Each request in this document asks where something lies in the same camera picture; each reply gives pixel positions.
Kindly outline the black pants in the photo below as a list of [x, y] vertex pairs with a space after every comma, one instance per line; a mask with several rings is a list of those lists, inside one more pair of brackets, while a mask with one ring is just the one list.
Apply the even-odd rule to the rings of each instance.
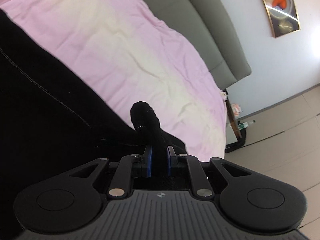
[[24, 188], [146, 144], [104, 101], [1, 12], [1, 239], [22, 233]]

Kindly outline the right wooden nightstand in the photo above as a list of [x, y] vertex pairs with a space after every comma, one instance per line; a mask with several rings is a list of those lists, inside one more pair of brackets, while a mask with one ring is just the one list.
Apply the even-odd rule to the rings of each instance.
[[239, 104], [230, 103], [228, 92], [223, 90], [226, 99], [227, 109], [227, 124], [226, 124], [226, 147], [225, 153], [231, 153], [239, 148], [242, 148], [246, 142], [247, 128], [256, 123], [255, 120], [241, 122], [238, 120], [242, 109]]

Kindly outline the pink floral duvet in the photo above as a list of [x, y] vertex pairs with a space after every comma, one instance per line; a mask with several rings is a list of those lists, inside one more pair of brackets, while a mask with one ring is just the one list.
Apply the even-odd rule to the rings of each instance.
[[1, 0], [1, 8], [128, 125], [131, 106], [145, 101], [188, 153], [225, 155], [223, 92], [194, 46], [143, 0]]

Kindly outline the grey padded headboard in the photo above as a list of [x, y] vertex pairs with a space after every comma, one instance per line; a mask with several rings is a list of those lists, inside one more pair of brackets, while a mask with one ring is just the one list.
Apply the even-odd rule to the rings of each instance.
[[160, 20], [197, 50], [224, 90], [251, 74], [233, 22], [221, 0], [143, 0]]

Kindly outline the gold framed wall picture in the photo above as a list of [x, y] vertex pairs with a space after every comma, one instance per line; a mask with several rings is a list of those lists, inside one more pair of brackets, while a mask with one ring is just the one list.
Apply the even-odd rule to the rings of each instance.
[[275, 38], [300, 30], [294, 0], [263, 0]]

